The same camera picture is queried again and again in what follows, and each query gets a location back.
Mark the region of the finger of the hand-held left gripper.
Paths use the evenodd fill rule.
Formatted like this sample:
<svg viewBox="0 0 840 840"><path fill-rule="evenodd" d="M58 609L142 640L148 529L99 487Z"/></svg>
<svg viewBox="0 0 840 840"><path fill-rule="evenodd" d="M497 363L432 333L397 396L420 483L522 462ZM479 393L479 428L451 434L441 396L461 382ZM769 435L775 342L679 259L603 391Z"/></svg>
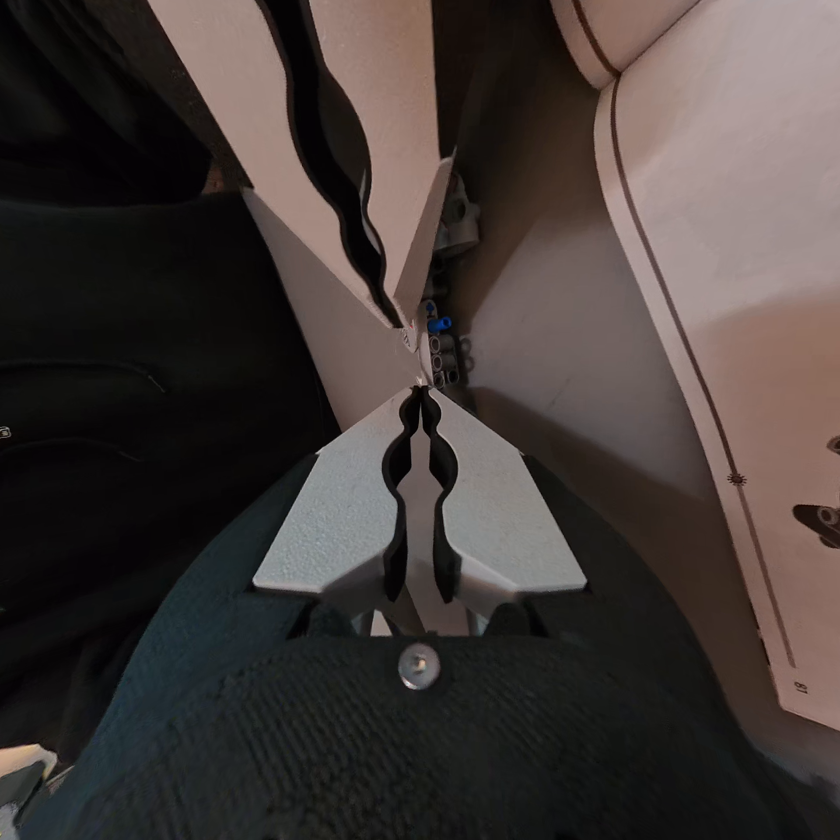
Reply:
<svg viewBox="0 0 840 840"><path fill-rule="evenodd" d="M365 210L384 250L385 298L417 314L453 159L440 155L433 7L428 1L315 1L325 64L364 132Z"/></svg>
<svg viewBox="0 0 840 840"><path fill-rule="evenodd" d="M360 195L322 133L316 65L300 84L264 2L150 6L257 196L380 322L401 328Z"/></svg>

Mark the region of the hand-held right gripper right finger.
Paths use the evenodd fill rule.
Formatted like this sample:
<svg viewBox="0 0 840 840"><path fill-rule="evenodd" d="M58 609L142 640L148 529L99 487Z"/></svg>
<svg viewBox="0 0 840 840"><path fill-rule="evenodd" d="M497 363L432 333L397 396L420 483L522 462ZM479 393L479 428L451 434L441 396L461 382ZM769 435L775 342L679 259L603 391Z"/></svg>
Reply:
<svg viewBox="0 0 840 840"><path fill-rule="evenodd" d="M523 454L441 391L422 392L434 504L433 564L445 603L482 634L498 606L579 593L587 579Z"/></svg>

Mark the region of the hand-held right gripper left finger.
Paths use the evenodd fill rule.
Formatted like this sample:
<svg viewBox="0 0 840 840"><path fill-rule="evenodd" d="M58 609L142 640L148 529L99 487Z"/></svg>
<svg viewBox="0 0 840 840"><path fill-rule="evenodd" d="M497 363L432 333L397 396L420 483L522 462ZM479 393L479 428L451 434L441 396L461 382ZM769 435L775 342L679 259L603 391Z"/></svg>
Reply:
<svg viewBox="0 0 840 840"><path fill-rule="evenodd" d="M420 409L421 389L405 388L318 451L255 573L258 591L308 597L353 620L379 611L402 633L421 633L397 489Z"/></svg>

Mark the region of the grey toy panel assembly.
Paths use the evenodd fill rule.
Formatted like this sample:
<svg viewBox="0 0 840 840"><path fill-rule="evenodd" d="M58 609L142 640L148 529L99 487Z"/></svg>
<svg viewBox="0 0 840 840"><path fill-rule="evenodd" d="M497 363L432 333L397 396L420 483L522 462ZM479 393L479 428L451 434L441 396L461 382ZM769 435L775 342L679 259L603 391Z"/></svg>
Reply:
<svg viewBox="0 0 840 840"><path fill-rule="evenodd" d="M459 258L480 243L480 207L463 178L450 176L433 254L417 313L417 351L427 385L443 390L459 383L466 340L455 329L448 296Z"/></svg>

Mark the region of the grey desk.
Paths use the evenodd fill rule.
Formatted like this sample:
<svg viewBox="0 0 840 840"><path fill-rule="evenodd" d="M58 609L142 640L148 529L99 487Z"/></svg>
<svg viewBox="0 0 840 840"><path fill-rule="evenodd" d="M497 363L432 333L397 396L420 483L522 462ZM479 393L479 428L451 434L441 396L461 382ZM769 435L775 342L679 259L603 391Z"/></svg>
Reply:
<svg viewBox="0 0 840 840"><path fill-rule="evenodd" d="M697 431L607 212L598 95L550 2L490 2L486 36L456 161L481 243L448 297L478 415L642 555L751 740L838 795L838 733L776 699Z"/></svg>

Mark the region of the person in black sweatshirt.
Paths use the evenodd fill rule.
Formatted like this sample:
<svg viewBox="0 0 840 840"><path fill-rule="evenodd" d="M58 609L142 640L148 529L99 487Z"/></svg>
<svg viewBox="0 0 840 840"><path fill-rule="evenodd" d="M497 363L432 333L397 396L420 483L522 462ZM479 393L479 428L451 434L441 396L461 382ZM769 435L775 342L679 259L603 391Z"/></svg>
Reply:
<svg viewBox="0 0 840 840"><path fill-rule="evenodd" d="M197 555L338 428L150 2L1 2L2 748L71 766Z"/></svg>

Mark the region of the open instruction booklet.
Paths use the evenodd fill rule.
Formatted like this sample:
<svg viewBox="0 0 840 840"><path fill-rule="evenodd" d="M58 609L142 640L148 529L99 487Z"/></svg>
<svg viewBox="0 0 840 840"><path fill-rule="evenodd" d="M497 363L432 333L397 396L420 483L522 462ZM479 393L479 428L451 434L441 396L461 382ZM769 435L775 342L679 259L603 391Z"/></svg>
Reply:
<svg viewBox="0 0 840 840"><path fill-rule="evenodd" d="M838 730L839 2L552 2L783 709Z"/></svg>

